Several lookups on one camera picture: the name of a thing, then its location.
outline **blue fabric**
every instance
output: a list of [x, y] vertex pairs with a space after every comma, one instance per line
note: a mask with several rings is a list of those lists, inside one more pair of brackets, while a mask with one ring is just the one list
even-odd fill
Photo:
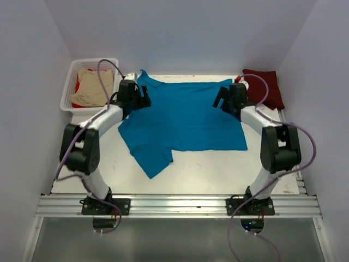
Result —
[[241, 123], [212, 107], [222, 82], [167, 84], [143, 70], [152, 106], [133, 111], [119, 126], [130, 153], [149, 178], [173, 161], [171, 150], [247, 150]]

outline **cable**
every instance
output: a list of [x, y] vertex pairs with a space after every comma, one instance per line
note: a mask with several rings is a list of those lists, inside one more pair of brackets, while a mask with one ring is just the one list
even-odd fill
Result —
[[[256, 112], [264, 117], [266, 120], [269, 120], [271, 121], [272, 123], [276, 123], [276, 124], [287, 124], [289, 126], [293, 126], [293, 127], [296, 127], [297, 129], [301, 130], [303, 133], [305, 133], [307, 135], [307, 137], [309, 138], [311, 144], [312, 144], [312, 148], [313, 148], [313, 153], [312, 153], [312, 156], [311, 156], [311, 159], [303, 166], [299, 167], [299, 168], [296, 168], [294, 170], [289, 170], [289, 171], [285, 171], [284, 173], [282, 173], [281, 175], [279, 175], [278, 177], [274, 178], [273, 180], [271, 180], [267, 185], [265, 185], [260, 191], [258, 191], [256, 194], [254, 194], [253, 196], [251, 196], [248, 200], [246, 200], [245, 202], [243, 202], [241, 205], [238, 206], [237, 209], [234, 210], [231, 218], [230, 218], [230, 221], [229, 221], [229, 226], [228, 226], [228, 230], [227, 230], [227, 237], [228, 237], [228, 244], [229, 244], [229, 247], [230, 247], [230, 250], [231, 252], [233, 253], [234, 257], [239, 261], [239, 262], [242, 262], [235, 249], [233, 248], [233, 244], [231, 242], [231, 237], [230, 237], [230, 234], [231, 234], [231, 227], [232, 227], [232, 224], [233, 224], [233, 218], [234, 216], [237, 214], [237, 212], [243, 207], [245, 206], [246, 204], [248, 204], [249, 202], [251, 202], [256, 196], [258, 196], [260, 193], [262, 193], [264, 190], [266, 190], [268, 187], [270, 187], [272, 184], [274, 184], [276, 181], [278, 181], [281, 177], [283, 176], [286, 176], [288, 174], [291, 174], [291, 173], [294, 173], [294, 172], [298, 172], [298, 171], [301, 171], [305, 168], [307, 168], [309, 165], [311, 165], [311, 163], [314, 161], [315, 157], [316, 157], [316, 152], [317, 152], [317, 149], [316, 149], [316, 144], [315, 144], [315, 141], [313, 139], [313, 137], [310, 135], [310, 133], [308, 131], [306, 131], [304, 128], [294, 124], [294, 123], [287, 123], [287, 122], [281, 122], [281, 121], [275, 121], [273, 119], [271, 119], [270, 117], [268, 117], [267, 115], [265, 115], [264, 113], [262, 113], [258, 107], [267, 99], [268, 95], [269, 95], [269, 87], [268, 87], [268, 84], [265, 82], [264, 79], [262, 79], [260, 76], [258, 75], [255, 75], [255, 74], [245, 74], [245, 75], [242, 75], [240, 76], [240, 78], [244, 77], [244, 76], [253, 76], [255, 78], [258, 78], [260, 79], [265, 87], [266, 87], [266, 94], [265, 96], [263, 97], [263, 99], [256, 105]], [[282, 256], [281, 256], [281, 253], [280, 253], [280, 249], [276, 246], [275, 243], [273, 243], [271, 240], [267, 239], [265, 236], [262, 236], [260, 234], [254, 234], [252, 232], [249, 232], [247, 231], [249, 234], [252, 234], [252, 235], [255, 235], [255, 236], [258, 236], [259, 238], [261, 239], [264, 239], [265, 241], [267, 241], [268, 243], [270, 243], [274, 249], [276, 250], [276, 252], [278, 253], [278, 262], [281, 262], [282, 261]]]
[[96, 119], [97, 119], [97, 118], [99, 118], [100, 116], [102, 116], [103, 114], [105, 114], [105, 113], [108, 111], [109, 107], [110, 107], [109, 95], [108, 95], [107, 90], [106, 90], [106, 88], [105, 88], [105, 86], [104, 86], [104, 83], [103, 83], [103, 81], [102, 81], [102, 78], [100, 77], [100, 64], [101, 64], [102, 62], [109, 62], [109, 63], [111, 63], [111, 64], [118, 70], [118, 72], [121, 74], [122, 79], [125, 79], [125, 76], [121, 73], [120, 69], [119, 69], [113, 62], [111, 62], [110, 60], [108, 60], [108, 59], [101, 59], [101, 60], [98, 62], [98, 64], [97, 64], [97, 75], [98, 75], [99, 82], [100, 82], [100, 84], [101, 84], [101, 86], [102, 86], [102, 89], [103, 89], [103, 91], [104, 91], [104, 94], [105, 94], [105, 96], [106, 96], [106, 98], [107, 98], [107, 104], [106, 104], [107, 107], [106, 107], [106, 109], [100, 111], [98, 114], [96, 114], [95, 116], [93, 116], [93, 117], [87, 122], [87, 124], [85, 124], [85, 126], [84, 126], [83, 128], [81, 128], [80, 131], [77, 132], [77, 134], [74, 136], [74, 138], [72, 139], [70, 145], [69, 145], [68, 148], [67, 148], [67, 151], [65, 152], [65, 154], [64, 154], [64, 156], [63, 156], [63, 158], [62, 158], [62, 161], [60, 162], [60, 164], [59, 164], [59, 166], [58, 166], [58, 169], [57, 169], [57, 172], [56, 172], [56, 175], [55, 175], [55, 180], [57, 180], [57, 181], [63, 181], [63, 180], [66, 180], [66, 179], [69, 179], [69, 178], [72, 178], [72, 177], [79, 177], [79, 178], [81, 179], [81, 182], [82, 182], [82, 184], [83, 184], [83, 186], [85, 187], [85, 189], [86, 189], [87, 192], [91, 193], [91, 195], [92, 195], [95, 199], [97, 199], [98, 201], [100, 201], [101, 203], [103, 203], [103, 204], [105, 204], [105, 205], [111, 206], [113, 209], [115, 209], [115, 210], [118, 212], [118, 214], [119, 214], [119, 216], [120, 216], [120, 219], [119, 219], [119, 221], [117, 222], [116, 226], [113, 227], [112, 229], [108, 230], [108, 231], [102, 231], [102, 230], [100, 231], [101, 234], [106, 234], [106, 233], [110, 233], [110, 232], [114, 231], [114, 230], [120, 225], [121, 219], [122, 219], [121, 210], [120, 210], [116, 205], [114, 205], [114, 204], [112, 204], [112, 203], [109, 203], [109, 202], [107, 202], [107, 201], [105, 201], [105, 200], [103, 200], [103, 199], [97, 197], [93, 192], [91, 192], [91, 190], [88, 188], [88, 186], [86, 185], [86, 183], [85, 183], [85, 181], [84, 181], [83, 175], [79, 175], [79, 174], [75, 174], [75, 173], [74, 173], [74, 174], [72, 174], [72, 175], [68, 175], [68, 176], [59, 178], [59, 174], [61, 173], [61, 170], [62, 170], [62, 168], [63, 168], [63, 166], [64, 166], [64, 164], [65, 164], [65, 161], [67, 161], [68, 155], [69, 155], [69, 153], [71, 152], [71, 150], [73, 149], [73, 147], [74, 147], [75, 143], [77, 142], [77, 140], [79, 139], [80, 135], [81, 135], [81, 134], [82, 134], [82, 133], [83, 133]]

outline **beige cloth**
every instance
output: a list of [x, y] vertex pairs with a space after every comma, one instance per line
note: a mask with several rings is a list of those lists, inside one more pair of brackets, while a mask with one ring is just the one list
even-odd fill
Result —
[[[101, 71], [100, 76], [109, 97], [113, 93], [114, 76], [112, 70]], [[70, 96], [70, 101], [81, 106], [104, 106], [107, 103], [97, 71], [82, 68], [78, 73], [79, 89]]]

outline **folded maroon cloth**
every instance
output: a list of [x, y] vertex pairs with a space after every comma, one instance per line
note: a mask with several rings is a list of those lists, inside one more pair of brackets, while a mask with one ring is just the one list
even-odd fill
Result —
[[[284, 103], [282, 102], [281, 93], [278, 87], [278, 80], [276, 78], [276, 71], [260, 72], [250, 69], [242, 70], [244, 74], [255, 74], [263, 78], [269, 87], [269, 95], [264, 101], [264, 105], [270, 109], [284, 109]], [[249, 83], [249, 89], [247, 90], [248, 101], [252, 103], [259, 103], [266, 94], [266, 87], [263, 82], [253, 76], [245, 76], [245, 80]]]

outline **black mounting plate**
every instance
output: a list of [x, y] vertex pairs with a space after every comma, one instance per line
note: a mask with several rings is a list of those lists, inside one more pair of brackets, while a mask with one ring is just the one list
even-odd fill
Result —
[[[131, 199], [129, 198], [112, 198], [109, 202], [116, 205], [121, 210], [122, 216], [128, 216], [130, 213]], [[86, 202], [86, 199], [81, 200], [82, 204], [81, 214], [86, 216], [103, 216], [111, 215], [110, 206], [102, 204], [96, 200], [93, 205]]]
[[[227, 208], [227, 214], [228, 216], [231, 216], [235, 209], [241, 205], [243, 202], [245, 202], [245, 199], [243, 198], [227, 198], [225, 200], [226, 208]], [[273, 216], [275, 215], [274, 210], [274, 203], [273, 200], [270, 199], [268, 204], [264, 207], [261, 207], [260, 209], [257, 209], [255, 212], [250, 212], [246, 209], [246, 206], [243, 206], [238, 212], [237, 216], [259, 216], [261, 214], [261, 211], [264, 210], [264, 216]]]

